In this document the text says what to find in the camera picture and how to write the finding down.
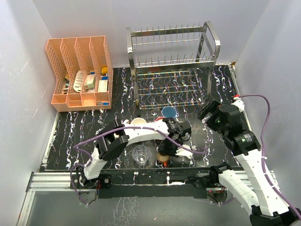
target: blue item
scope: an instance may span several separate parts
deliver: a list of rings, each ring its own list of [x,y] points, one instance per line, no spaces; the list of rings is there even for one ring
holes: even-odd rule
[[[175,118],[177,115],[177,110],[175,110],[173,107],[167,106],[162,109],[162,115],[165,118]]]
[[[109,105],[109,103],[99,101],[99,102],[97,102],[97,105],[98,105],[98,106],[99,106],[99,105]]]

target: white wall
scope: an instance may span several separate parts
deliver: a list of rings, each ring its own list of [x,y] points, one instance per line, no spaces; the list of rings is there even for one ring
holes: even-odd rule
[[[268,165],[281,191],[301,208],[301,2],[274,0],[260,18],[236,66],[242,94],[259,93],[271,103],[265,140]],[[257,137],[266,116],[265,102],[244,98]]]
[[[33,0],[54,38],[106,35],[114,67],[128,65],[126,27],[132,31],[203,25],[221,40],[218,61],[237,61],[269,0]]]
[[[51,35],[33,2],[0,3],[0,224],[10,226],[51,132],[55,77],[45,51]]]

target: yellow object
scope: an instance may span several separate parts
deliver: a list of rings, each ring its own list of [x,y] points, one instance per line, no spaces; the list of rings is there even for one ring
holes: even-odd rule
[[[102,75],[108,73],[108,68],[107,67],[103,67],[102,68]]]
[[[68,81],[70,81],[69,74],[68,74],[68,71],[67,71],[67,70],[66,70],[66,72],[65,72],[65,79],[67,79]]]

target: blue bowl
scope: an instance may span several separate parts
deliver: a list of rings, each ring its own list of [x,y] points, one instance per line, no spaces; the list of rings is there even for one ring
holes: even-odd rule
[[[177,110],[173,107],[167,106],[162,109],[162,115],[165,118],[175,118],[177,116]]]

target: white bowl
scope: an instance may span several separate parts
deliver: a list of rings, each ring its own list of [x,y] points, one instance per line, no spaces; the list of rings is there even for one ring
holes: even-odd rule
[[[135,119],[133,119],[132,121],[131,121],[131,124],[133,125],[133,124],[135,124],[135,125],[137,125],[137,124],[145,124],[146,123],[146,120],[145,119],[143,119],[143,118],[135,118]]]

